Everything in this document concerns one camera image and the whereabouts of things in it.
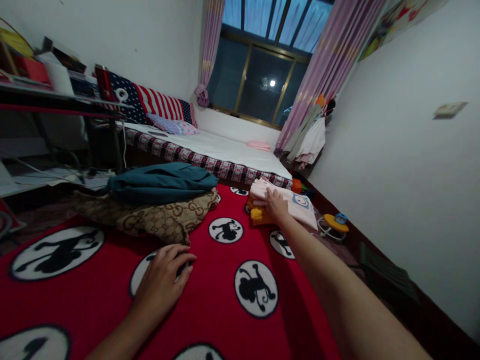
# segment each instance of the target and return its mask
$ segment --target brown patterned bag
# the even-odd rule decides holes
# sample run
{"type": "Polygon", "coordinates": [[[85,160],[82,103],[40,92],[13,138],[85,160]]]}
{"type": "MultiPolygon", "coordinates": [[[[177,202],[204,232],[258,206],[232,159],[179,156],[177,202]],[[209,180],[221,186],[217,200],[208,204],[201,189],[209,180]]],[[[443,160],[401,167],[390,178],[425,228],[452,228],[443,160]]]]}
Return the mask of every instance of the brown patterned bag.
{"type": "Polygon", "coordinates": [[[75,191],[73,209],[90,220],[116,226],[129,235],[151,234],[167,244],[190,245],[189,234],[219,200],[216,188],[188,201],[157,206],[120,204],[109,195],[90,196],[75,191]]]}

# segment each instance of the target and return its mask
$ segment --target hand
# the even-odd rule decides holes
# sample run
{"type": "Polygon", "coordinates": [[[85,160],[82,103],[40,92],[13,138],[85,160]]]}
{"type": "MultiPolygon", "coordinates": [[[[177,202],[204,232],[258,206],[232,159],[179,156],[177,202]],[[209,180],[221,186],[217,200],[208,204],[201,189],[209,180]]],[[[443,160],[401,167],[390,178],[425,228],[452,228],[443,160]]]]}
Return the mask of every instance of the hand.
{"type": "Polygon", "coordinates": [[[266,210],[275,224],[280,225],[289,214],[289,205],[277,190],[266,188],[266,210]]]}
{"type": "Polygon", "coordinates": [[[144,319],[158,325],[167,313],[173,308],[190,277],[193,266],[183,270],[178,281],[177,270],[187,261],[195,261],[197,257],[187,252],[190,246],[167,245],[162,247],[155,258],[150,262],[141,279],[131,312],[140,314],[144,319]]]}

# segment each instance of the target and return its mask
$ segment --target purple curtain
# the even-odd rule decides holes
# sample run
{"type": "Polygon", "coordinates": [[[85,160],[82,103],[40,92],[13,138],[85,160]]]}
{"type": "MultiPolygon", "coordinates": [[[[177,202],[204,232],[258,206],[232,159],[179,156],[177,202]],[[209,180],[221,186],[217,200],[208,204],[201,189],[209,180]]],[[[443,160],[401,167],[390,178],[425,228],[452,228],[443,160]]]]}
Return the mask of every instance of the purple curtain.
{"type": "Polygon", "coordinates": [[[195,89],[196,102],[206,108],[209,105],[207,85],[214,70],[217,49],[219,48],[220,30],[224,17],[225,0],[206,0],[205,40],[201,62],[200,84],[195,89]]]}
{"type": "Polygon", "coordinates": [[[276,142],[281,152],[320,94],[336,95],[386,0],[335,1],[276,142]]]}

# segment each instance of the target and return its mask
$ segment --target desk leg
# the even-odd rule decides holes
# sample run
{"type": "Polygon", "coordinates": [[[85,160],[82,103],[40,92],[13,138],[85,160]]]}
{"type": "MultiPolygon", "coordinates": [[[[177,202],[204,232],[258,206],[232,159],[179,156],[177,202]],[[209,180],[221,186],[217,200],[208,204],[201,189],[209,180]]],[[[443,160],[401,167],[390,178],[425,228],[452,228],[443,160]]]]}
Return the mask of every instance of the desk leg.
{"type": "Polygon", "coordinates": [[[93,141],[93,135],[92,135],[92,119],[89,116],[83,116],[83,123],[85,124],[85,131],[86,131],[86,136],[88,138],[88,159],[87,159],[87,165],[88,168],[91,167],[99,167],[97,164],[97,159],[94,156],[93,152],[93,146],[92,146],[92,141],[93,141]]]}
{"type": "Polygon", "coordinates": [[[123,171],[122,156],[120,155],[119,135],[117,133],[117,123],[114,118],[108,120],[110,124],[110,134],[113,140],[113,150],[115,152],[115,173],[120,175],[123,171]]]}
{"type": "Polygon", "coordinates": [[[47,131],[45,130],[44,123],[42,122],[40,115],[36,112],[32,112],[31,117],[33,118],[33,122],[35,123],[36,128],[38,129],[38,133],[45,141],[46,148],[48,149],[48,153],[50,154],[50,160],[52,160],[54,163],[57,163],[57,156],[55,155],[54,147],[50,142],[49,136],[47,135],[47,131]]]}

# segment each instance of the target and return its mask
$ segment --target mattress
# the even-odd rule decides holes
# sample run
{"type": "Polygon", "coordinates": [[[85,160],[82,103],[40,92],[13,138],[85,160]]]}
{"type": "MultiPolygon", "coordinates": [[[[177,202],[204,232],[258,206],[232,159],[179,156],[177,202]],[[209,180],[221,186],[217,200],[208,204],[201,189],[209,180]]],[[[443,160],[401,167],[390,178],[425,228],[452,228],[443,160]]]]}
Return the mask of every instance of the mattress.
{"type": "MultiPolygon", "coordinates": [[[[122,124],[117,124],[117,129],[121,130],[122,124]]],[[[249,185],[255,179],[266,177],[276,186],[292,187],[292,175],[271,152],[203,130],[197,135],[167,134],[168,137],[149,131],[163,133],[148,125],[125,123],[127,144],[169,162],[179,161],[206,168],[221,179],[249,185]]]]}

